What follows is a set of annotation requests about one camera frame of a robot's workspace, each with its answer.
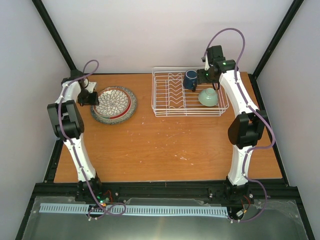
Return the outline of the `floral patterned bowl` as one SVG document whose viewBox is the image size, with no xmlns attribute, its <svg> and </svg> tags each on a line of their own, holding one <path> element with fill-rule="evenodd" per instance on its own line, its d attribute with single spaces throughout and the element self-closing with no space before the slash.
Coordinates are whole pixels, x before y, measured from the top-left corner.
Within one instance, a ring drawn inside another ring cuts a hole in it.
<svg viewBox="0 0 320 240">
<path fill-rule="evenodd" d="M 93 112 L 105 119 L 117 119 L 125 115 L 132 105 L 129 91 L 120 86 L 111 86 L 98 93 L 98 105 Z"/>
</svg>

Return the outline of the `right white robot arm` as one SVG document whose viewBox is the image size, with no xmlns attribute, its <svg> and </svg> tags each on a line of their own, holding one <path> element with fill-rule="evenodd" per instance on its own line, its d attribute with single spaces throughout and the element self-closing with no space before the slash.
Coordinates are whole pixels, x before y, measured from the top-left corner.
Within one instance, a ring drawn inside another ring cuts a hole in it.
<svg viewBox="0 0 320 240">
<path fill-rule="evenodd" d="M 224 57 L 220 45 L 208 47 L 202 58 L 204 68 L 198 69 L 197 83 L 212 84 L 215 91 L 223 88 L 233 108 L 235 119 L 227 134 L 233 145 L 232 162 L 227 179 L 231 186 L 248 182 L 248 170 L 253 148 L 262 138 L 267 114 L 251 100 L 233 59 Z"/>
</svg>

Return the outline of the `red and teal plate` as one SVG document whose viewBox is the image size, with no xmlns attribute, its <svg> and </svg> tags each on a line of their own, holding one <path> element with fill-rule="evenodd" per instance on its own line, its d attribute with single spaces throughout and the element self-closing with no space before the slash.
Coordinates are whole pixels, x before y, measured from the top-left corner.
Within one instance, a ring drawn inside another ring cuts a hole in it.
<svg viewBox="0 0 320 240">
<path fill-rule="evenodd" d="M 128 90 L 111 88 L 106 97 L 107 115 L 110 119 L 124 116 L 132 105 L 132 96 Z"/>
</svg>

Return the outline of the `dark blue mug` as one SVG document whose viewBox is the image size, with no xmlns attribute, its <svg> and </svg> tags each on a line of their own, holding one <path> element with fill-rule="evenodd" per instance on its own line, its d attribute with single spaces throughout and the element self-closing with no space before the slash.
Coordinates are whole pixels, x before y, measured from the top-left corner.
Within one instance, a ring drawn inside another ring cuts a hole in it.
<svg viewBox="0 0 320 240">
<path fill-rule="evenodd" d="M 183 87 L 186 90 L 196 91 L 198 85 L 198 74 L 195 70 L 187 70 L 183 78 Z"/>
</svg>

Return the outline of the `mint green bowl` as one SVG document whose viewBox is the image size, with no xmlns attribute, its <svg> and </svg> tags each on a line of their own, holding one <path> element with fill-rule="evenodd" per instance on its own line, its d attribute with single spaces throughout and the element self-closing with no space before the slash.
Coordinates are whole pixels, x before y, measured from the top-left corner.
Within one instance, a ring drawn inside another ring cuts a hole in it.
<svg viewBox="0 0 320 240">
<path fill-rule="evenodd" d="M 198 94 L 199 102 L 205 107 L 214 107 L 218 104 L 218 94 L 213 88 L 203 89 Z"/>
</svg>

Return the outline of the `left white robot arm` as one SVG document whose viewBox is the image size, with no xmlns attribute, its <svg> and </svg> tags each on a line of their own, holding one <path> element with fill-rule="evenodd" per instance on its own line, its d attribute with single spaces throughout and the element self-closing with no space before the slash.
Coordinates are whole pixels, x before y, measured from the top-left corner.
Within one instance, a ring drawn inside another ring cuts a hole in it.
<svg viewBox="0 0 320 240">
<path fill-rule="evenodd" d="M 84 121 L 78 110 L 81 106 L 99 104 L 96 82 L 90 82 L 79 70 L 71 70 L 70 77 L 61 82 L 62 90 L 55 103 L 47 106 L 47 112 L 54 134 L 69 150 L 77 171 L 78 187 L 86 191 L 92 201 L 103 198 L 104 188 L 93 167 L 84 143 Z"/>
</svg>

